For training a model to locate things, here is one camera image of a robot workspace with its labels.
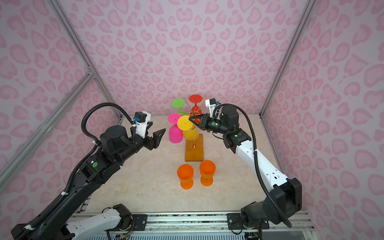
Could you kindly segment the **yellow wine glass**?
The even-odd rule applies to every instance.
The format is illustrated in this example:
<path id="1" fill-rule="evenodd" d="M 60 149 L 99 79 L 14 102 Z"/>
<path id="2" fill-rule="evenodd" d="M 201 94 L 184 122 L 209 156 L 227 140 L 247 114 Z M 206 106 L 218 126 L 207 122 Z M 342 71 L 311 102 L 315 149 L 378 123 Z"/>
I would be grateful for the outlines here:
<path id="1" fill-rule="evenodd" d="M 199 137 L 198 130 L 194 123 L 189 120 L 189 116 L 181 116 L 178 119 L 177 126 L 187 141 L 194 141 Z"/>

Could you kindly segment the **orange back wine glass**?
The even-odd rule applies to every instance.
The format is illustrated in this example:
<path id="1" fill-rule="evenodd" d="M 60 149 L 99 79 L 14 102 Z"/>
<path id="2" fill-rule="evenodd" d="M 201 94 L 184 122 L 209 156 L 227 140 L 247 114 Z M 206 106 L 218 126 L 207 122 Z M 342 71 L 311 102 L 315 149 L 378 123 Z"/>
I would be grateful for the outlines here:
<path id="1" fill-rule="evenodd" d="M 180 185 L 184 190 L 189 190 L 193 187 L 194 169 L 191 165 L 181 165 L 177 170 L 177 175 L 180 180 Z"/>

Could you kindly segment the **orange wine glass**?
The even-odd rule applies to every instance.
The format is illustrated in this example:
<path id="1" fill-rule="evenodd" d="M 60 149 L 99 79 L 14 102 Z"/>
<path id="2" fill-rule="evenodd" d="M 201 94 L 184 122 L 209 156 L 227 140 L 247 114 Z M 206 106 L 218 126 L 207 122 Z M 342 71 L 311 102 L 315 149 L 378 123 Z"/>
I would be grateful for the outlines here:
<path id="1" fill-rule="evenodd" d="M 181 165 L 177 170 L 177 175 L 180 180 L 180 185 L 184 190 L 189 190 L 193 187 L 194 169 L 191 165 Z"/>
<path id="2" fill-rule="evenodd" d="M 214 182 L 214 174 L 216 172 L 216 165 L 214 162 L 206 160 L 201 162 L 200 166 L 201 184 L 205 187 L 209 187 Z"/>

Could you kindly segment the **orange front wine glass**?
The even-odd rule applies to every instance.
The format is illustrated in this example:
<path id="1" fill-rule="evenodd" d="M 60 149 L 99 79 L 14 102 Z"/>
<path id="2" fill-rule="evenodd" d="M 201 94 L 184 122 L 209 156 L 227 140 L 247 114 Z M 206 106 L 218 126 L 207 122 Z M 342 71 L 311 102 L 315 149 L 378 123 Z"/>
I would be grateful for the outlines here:
<path id="1" fill-rule="evenodd" d="M 214 162 L 206 160 L 201 162 L 200 166 L 201 184 L 205 187 L 209 187 L 214 182 L 214 174 L 216 172 L 216 165 Z"/>

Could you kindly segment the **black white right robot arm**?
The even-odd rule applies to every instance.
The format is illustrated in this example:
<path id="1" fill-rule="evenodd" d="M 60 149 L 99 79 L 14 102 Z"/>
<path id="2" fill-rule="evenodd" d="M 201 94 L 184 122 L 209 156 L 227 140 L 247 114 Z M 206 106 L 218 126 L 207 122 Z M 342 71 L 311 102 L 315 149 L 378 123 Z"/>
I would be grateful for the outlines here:
<path id="1" fill-rule="evenodd" d="M 261 229 L 265 222 L 283 223 L 292 228 L 289 218 L 302 209 L 302 184 L 281 173 L 258 150 L 256 134 L 246 112 L 233 104 L 222 104 L 210 113 L 188 117 L 187 121 L 200 130 L 222 134 L 226 148 L 255 172 L 266 198 L 241 208 L 244 228 Z"/>

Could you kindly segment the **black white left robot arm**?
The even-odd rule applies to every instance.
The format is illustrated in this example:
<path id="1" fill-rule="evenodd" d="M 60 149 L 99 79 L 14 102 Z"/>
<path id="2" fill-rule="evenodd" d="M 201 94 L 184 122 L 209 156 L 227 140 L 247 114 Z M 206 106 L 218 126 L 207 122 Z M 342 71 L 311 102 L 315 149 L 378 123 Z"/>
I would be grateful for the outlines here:
<path id="1" fill-rule="evenodd" d="M 165 129 L 154 132 L 153 137 L 128 137 L 123 126 L 112 126 L 102 135 L 103 148 L 88 157 L 73 171 L 68 180 L 69 191 L 60 203 L 52 202 L 44 212 L 29 224 L 16 225 L 11 233 L 15 240 L 69 240 L 76 234 L 68 230 L 67 220 L 93 192 L 117 172 L 124 162 L 141 148 L 157 148 Z"/>

